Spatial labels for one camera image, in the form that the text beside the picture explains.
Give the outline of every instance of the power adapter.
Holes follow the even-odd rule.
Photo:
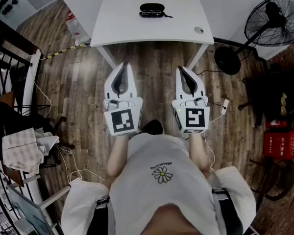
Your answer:
[[[223,102],[223,107],[222,107],[222,110],[221,110],[221,114],[224,115],[226,113],[226,110],[227,110],[227,106],[229,105],[229,100],[225,99],[224,102]]]

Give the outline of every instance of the plastic bottle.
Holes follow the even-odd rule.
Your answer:
[[[90,40],[90,37],[87,35],[86,31],[80,25],[79,21],[75,18],[74,14],[69,11],[68,18],[65,19],[67,27],[70,33],[73,34],[75,38],[75,45],[78,46]]]
[[[288,127],[288,122],[286,120],[273,120],[266,121],[267,128],[286,128]]]

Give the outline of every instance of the red box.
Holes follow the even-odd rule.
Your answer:
[[[294,131],[265,132],[264,156],[280,159],[294,158]]]

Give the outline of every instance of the flower graphic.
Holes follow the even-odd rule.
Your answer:
[[[158,179],[158,183],[160,184],[170,181],[173,176],[171,173],[167,173],[167,168],[165,166],[155,169],[152,175],[155,176],[155,179]]]

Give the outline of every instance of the black strap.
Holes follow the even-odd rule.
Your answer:
[[[239,219],[230,194],[224,188],[214,188],[212,193],[216,194],[221,207],[227,235],[242,235],[243,225]]]
[[[100,234],[108,235],[108,203],[109,196],[97,201],[92,222],[90,223],[87,235]]]

